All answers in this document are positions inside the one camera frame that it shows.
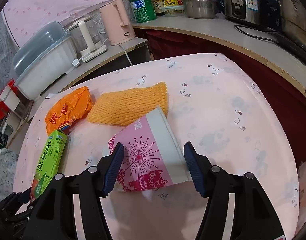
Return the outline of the trash bin with white liner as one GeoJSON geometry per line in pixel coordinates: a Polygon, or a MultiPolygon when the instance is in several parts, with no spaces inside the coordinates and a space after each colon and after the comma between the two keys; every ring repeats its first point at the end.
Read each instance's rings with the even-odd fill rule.
{"type": "Polygon", "coordinates": [[[296,233],[300,231],[304,223],[306,222],[306,161],[302,163],[298,170],[299,177],[299,217],[297,221],[296,233]]]}

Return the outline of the white glass electric kettle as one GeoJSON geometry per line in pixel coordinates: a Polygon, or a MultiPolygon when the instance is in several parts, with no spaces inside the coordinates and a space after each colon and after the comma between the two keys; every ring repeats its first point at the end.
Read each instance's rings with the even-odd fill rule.
{"type": "Polygon", "coordinates": [[[73,43],[81,55],[80,61],[86,63],[105,53],[107,46],[101,41],[92,16],[81,18],[67,28],[73,43]]]}

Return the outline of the pink floral curtain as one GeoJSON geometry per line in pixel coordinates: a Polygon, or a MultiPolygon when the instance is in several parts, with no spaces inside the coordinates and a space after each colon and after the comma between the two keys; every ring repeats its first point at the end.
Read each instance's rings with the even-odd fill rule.
{"type": "Polygon", "coordinates": [[[9,0],[3,12],[14,41],[22,47],[50,22],[67,25],[112,0],[9,0]]]}

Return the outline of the green tin can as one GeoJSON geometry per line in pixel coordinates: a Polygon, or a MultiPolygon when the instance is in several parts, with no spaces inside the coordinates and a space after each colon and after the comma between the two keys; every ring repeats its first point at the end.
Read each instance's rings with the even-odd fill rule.
{"type": "Polygon", "coordinates": [[[129,0],[135,20],[144,23],[156,19],[156,13],[152,0],[129,0]]]}

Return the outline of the red plastic basket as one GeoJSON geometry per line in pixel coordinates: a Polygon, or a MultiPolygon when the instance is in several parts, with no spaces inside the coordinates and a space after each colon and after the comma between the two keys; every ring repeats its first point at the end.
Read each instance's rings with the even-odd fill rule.
{"type": "MultiPolygon", "coordinates": [[[[14,83],[15,83],[14,79],[10,79],[10,81],[7,83],[7,85],[9,85],[11,90],[18,96],[19,95],[19,90],[14,86],[14,83]]],[[[6,116],[6,114],[9,113],[9,111],[10,111],[10,109],[0,99],[0,120],[3,119],[6,116]]]]}

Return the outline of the green tea carton box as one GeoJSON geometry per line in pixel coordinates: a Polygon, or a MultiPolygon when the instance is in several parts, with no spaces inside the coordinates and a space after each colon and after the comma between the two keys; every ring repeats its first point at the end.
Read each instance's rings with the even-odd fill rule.
{"type": "Polygon", "coordinates": [[[30,202],[33,202],[45,191],[52,178],[58,173],[66,142],[67,135],[60,130],[55,130],[49,135],[35,170],[30,202]]]}

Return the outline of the small steel pot with lid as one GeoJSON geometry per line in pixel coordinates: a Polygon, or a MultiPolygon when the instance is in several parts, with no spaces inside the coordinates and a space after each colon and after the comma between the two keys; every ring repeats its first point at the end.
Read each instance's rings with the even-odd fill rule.
{"type": "Polygon", "coordinates": [[[213,19],[216,17],[216,0],[182,0],[188,18],[213,19]]]}

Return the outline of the pink electric kettle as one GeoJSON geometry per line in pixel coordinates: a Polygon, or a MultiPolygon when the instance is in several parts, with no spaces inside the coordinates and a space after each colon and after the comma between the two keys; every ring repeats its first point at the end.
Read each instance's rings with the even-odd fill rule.
{"type": "Polygon", "coordinates": [[[134,29],[122,0],[107,3],[99,9],[99,12],[112,46],[135,38],[134,29]]]}

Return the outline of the white power plug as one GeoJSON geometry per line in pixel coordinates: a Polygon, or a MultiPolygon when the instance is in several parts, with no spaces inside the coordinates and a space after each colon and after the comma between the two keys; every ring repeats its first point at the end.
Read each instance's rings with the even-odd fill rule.
{"type": "Polygon", "coordinates": [[[75,60],[72,62],[72,65],[73,65],[74,67],[77,67],[77,66],[80,64],[81,61],[82,61],[81,58],[80,58],[80,59],[75,59],[75,60]]]}

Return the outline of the large steel steamer pot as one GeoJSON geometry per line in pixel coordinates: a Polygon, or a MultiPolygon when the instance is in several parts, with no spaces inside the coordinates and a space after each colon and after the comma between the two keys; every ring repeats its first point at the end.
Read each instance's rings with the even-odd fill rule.
{"type": "Polygon", "coordinates": [[[306,51],[306,9],[300,0],[278,0],[283,32],[306,51]]]}

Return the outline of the pink floral tablecloth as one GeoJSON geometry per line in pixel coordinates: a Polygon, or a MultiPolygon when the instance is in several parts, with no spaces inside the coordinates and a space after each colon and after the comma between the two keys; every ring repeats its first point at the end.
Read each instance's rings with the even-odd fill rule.
{"type": "MultiPolygon", "coordinates": [[[[299,182],[289,141],[274,111],[255,85],[228,74],[222,55],[187,55],[137,64],[84,83],[93,98],[102,93],[164,82],[167,120],[180,146],[226,172],[252,172],[267,193],[286,239],[295,235],[299,182]]],[[[207,200],[193,183],[155,191],[113,191],[102,201],[114,239],[194,239],[207,200]]]]}

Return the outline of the silver rice cooker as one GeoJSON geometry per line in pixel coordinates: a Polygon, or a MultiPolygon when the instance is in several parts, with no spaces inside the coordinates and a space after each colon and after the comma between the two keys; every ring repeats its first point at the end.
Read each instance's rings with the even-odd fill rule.
{"type": "Polygon", "coordinates": [[[224,0],[224,14],[229,20],[264,26],[267,0],[224,0]]]}

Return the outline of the pink white paper cup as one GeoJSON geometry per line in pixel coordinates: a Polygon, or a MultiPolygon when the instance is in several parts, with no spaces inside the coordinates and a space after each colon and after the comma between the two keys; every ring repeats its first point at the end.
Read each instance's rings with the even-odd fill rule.
{"type": "Polygon", "coordinates": [[[124,159],[115,183],[117,191],[155,190],[191,181],[182,150],[160,107],[114,135],[103,155],[113,153],[119,142],[124,146],[124,159]]]}

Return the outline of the orange plastic bag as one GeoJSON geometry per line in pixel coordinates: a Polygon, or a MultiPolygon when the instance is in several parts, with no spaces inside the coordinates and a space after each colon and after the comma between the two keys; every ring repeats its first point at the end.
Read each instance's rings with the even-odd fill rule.
{"type": "Polygon", "coordinates": [[[92,107],[92,96],[87,86],[75,89],[62,97],[45,117],[47,135],[55,130],[68,129],[76,120],[88,114],[92,107]]]}

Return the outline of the white dish rack with lid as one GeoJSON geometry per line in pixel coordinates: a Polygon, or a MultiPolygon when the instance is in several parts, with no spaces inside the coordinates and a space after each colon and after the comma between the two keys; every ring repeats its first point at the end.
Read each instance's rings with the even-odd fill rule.
{"type": "Polygon", "coordinates": [[[74,67],[77,52],[70,34],[59,22],[51,22],[34,34],[12,59],[15,87],[29,100],[74,67]]]}

